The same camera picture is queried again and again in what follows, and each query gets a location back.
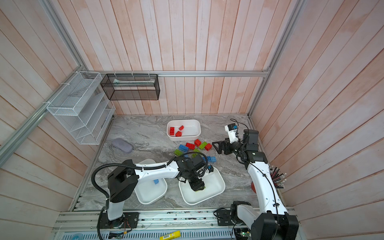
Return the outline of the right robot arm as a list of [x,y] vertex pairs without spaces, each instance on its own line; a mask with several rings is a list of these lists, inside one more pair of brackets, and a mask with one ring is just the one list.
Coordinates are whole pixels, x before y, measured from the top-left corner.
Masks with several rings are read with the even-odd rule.
[[299,231],[299,221],[290,215],[276,190],[265,153],[259,151],[259,132],[245,129],[239,139],[238,126],[225,126],[228,138],[213,142],[218,154],[236,156],[244,165],[256,190],[259,210],[247,203],[235,201],[231,217],[236,223],[244,223],[251,231],[250,240],[294,240]]

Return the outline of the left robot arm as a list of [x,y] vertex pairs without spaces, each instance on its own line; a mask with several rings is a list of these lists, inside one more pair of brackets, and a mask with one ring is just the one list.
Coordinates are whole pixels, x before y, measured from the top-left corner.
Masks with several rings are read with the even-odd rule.
[[[96,175],[103,169],[115,169],[108,175],[108,189],[104,190],[96,182]],[[124,202],[132,195],[136,186],[142,182],[160,179],[177,179],[182,183],[189,183],[195,192],[205,188],[203,176],[212,173],[214,167],[209,164],[208,157],[197,153],[190,158],[187,154],[174,156],[167,162],[156,164],[135,164],[132,160],[123,163],[101,165],[91,175],[92,185],[106,197],[106,204],[102,208],[97,223],[97,230],[101,229],[102,215],[106,214],[106,225],[120,228],[127,224],[124,216]]]

